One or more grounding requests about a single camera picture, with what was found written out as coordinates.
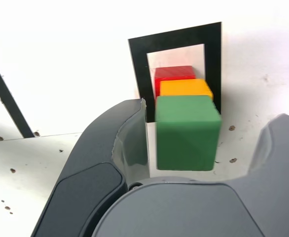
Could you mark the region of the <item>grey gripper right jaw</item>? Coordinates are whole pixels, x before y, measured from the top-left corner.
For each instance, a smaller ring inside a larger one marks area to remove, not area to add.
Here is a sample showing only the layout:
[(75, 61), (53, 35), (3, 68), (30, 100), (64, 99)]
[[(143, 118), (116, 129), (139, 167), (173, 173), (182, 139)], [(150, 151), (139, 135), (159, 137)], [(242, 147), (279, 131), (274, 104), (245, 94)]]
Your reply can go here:
[(289, 116), (261, 131), (247, 175), (150, 183), (114, 203), (95, 237), (289, 237)]

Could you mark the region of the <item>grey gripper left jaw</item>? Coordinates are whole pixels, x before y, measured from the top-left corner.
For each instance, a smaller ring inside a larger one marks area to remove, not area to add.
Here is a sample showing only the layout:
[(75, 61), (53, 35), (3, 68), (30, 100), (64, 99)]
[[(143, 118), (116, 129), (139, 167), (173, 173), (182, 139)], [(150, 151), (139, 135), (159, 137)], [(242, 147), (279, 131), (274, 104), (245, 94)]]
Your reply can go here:
[(89, 237), (129, 186), (148, 177), (146, 103), (126, 100), (81, 134), (32, 235)]

